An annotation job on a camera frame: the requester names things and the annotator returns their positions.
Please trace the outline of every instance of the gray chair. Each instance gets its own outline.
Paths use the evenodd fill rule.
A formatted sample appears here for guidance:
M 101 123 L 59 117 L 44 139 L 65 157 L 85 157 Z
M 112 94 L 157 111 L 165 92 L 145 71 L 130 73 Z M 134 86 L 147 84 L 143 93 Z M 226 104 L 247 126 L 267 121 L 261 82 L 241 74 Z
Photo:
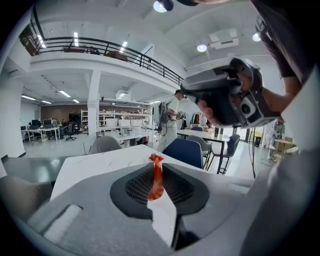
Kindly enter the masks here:
M 237 150 L 239 141 L 240 141 L 240 135 L 238 135 L 238 134 L 233 134 L 230 137 L 229 141 L 227 141 L 226 144 L 228 145 L 228 147 L 227 147 L 227 149 L 223 150 L 223 153 L 222 153 L 222 158 L 227 158 L 227 161 L 226 161 L 224 168 L 220 167 L 220 169 L 222 169 L 223 171 L 220 171 L 220 169 L 219 169 L 216 174 L 221 173 L 222 175 L 224 175 L 226 173 L 229 158 L 232 158 L 234 156 L 234 154 Z M 207 170 L 209 170 L 211 163 L 214 160 L 214 157 L 220 157 L 220 154 L 221 154 L 221 151 L 219 148 L 211 148 L 211 151 L 212 151 L 213 156 L 212 156 L 211 162 L 210 162 Z
M 193 142 L 198 142 L 200 144 L 201 151 L 202 151 L 202 156 L 205 158 L 205 162 L 204 162 L 204 165 L 203 165 L 203 169 L 205 169 L 206 166 L 209 164 L 209 158 L 210 158 L 210 155 L 211 155 L 212 144 L 206 143 L 203 138 L 195 136 L 195 135 L 189 135 L 187 137 L 187 140 L 188 141 L 193 141 Z
M 51 182 L 31 183 L 16 176 L 0 178 L 0 198 L 8 212 L 27 221 L 51 197 Z
M 103 136 L 95 140 L 88 154 L 93 155 L 120 149 L 122 149 L 122 147 L 114 137 Z

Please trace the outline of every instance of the computer monitor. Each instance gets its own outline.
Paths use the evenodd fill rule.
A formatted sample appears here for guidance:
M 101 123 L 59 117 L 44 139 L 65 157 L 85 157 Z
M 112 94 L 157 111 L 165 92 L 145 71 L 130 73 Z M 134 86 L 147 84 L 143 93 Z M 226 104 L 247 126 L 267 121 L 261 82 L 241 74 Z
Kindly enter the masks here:
M 43 124 L 44 125 L 51 125 L 51 120 L 50 119 L 43 120 Z
M 39 120 L 38 119 L 34 119 L 34 120 L 31 121 L 31 124 L 33 126 L 37 126 L 39 124 Z

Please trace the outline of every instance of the chair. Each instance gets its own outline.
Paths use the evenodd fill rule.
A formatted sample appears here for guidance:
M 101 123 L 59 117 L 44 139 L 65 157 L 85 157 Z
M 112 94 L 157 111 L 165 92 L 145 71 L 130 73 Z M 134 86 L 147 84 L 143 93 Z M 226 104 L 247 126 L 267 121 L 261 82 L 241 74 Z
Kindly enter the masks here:
M 211 156 L 212 144 L 206 143 L 203 138 L 195 136 L 195 135 L 189 135 L 187 137 L 187 140 L 193 141 L 193 142 L 198 142 L 200 144 L 200 147 L 202 150 L 202 156 L 205 158 L 203 168 L 206 168 L 206 166 L 209 164 L 209 158 Z
M 192 127 L 191 130 L 192 131 L 200 131 L 200 132 L 204 131 L 204 129 L 202 129 L 202 127 Z
M 122 147 L 119 142 L 111 136 L 99 137 L 93 143 L 88 155 L 109 152 L 113 150 L 120 150 Z
M 0 178 L 0 198 L 13 216 L 25 222 L 50 199 L 52 191 L 51 182 L 31 183 L 15 176 Z
M 68 135 L 67 138 L 65 138 L 66 141 L 68 140 L 75 140 L 76 137 L 72 137 L 72 135 L 75 135 L 74 133 L 74 127 L 75 127 L 75 124 L 73 122 L 70 122 L 69 125 L 68 125 L 68 130 L 65 132 L 66 135 Z
M 204 166 L 201 146 L 196 141 L 176 138 L 164 149 L 163 153 L 200 169 Z
M 237 147 L 238 147 L 238 144 L 239 144 L 239 141 L 240 141 L 240 135 L 238 134 L 233 134 L 232 136 L 230 136 L 230 139 L 229 141 L 227 141 L 227 149 L 223 150 L 223 153 L 222 153 L 222 158 L 227 158 L 227 161 L 226 161 L 226 164 L 225 164 L 225 167 L 222 168 L 220 166 L 220 169 L 223 169 L 223 171 L 221 172 L 220 169 L 217 171 L 217 174 L 219 173 L 222 173 L 222 175 L 224 175 L 227 171 L 227 167 L 228 167 L 228 162 L 229 162 L 229 158 L 232 158 L 237 150 Z M 220 149 L 219 148 L 212 148 L 211 149 L 212 151 L 212 159 L 211 159 L 211 162 L 207 168 L 207 170 L 209 170 L 210 166 L 211 166 L 211 163 L 212 161 L 214 160 L 214 157 L 220 157 Z

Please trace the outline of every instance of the black metal railing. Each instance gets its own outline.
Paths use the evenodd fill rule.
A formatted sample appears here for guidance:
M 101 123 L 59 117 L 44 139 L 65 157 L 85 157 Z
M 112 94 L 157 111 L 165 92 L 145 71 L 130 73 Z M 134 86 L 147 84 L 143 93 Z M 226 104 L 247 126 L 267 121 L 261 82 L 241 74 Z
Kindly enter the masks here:
M 182 77 L 171 69 L 134 49 L 124 47 L 123 52 L 121 52 L 123 46 L 120 44 L 88 37 L 78 37 L 77 41 L 78 46 L 75 46 L 76 42 L 74 37 L 54 37 L 44 39 L 45 48 L 42 48 L 42 46 L 39 45 L 36 54 L 42 55 L 53 52 L 90 54 L 93 53 L 91 51 L 94 50 L 98 51 L 102 56 L 132 63 L 141 68 L 155 72 L 178 85 L 183 81 Z

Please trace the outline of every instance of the person's sleeve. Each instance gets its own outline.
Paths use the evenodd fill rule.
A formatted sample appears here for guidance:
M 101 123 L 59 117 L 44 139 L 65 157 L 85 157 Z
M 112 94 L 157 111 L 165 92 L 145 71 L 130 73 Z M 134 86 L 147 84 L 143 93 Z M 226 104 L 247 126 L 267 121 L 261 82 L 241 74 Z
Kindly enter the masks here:
M 291 69 L 289 63 L 287 62 L 283 54 L 278 50 L 275 43 L 271 41 L 266 34 L 261 35 L 261 41 L 263 41 L 269 53 L 276 61 L 281 77 L 282 78 L 295 77 L 296 74 Z
M 177 99 L 173 99 L 170 102 L 168 109 L 171 109 L 171 110 L 177 112 L 178 111 L 178 104 L 179 104 L 179 101 Z

